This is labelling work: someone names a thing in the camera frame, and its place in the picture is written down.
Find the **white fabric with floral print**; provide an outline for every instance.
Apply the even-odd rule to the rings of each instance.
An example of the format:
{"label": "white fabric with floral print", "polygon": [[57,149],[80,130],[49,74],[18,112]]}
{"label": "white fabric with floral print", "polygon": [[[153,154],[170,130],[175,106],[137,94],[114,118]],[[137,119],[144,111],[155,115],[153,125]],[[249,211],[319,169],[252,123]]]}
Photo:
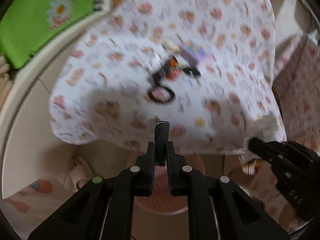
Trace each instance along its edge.
{"label": "white fabric with floral print", "polygon": [[[248,124],[272,112],[275,30],[269,0],[126,0],[79,42],[52,92],[53,133],[72,144],[99,138],[145,151],[159,120],[169,121],[177,152],[239,154]],[[143,62],[164,39],[193,41],[213,54],[198,80],[181,74],[162,84],[168,104],[148,97]]]}

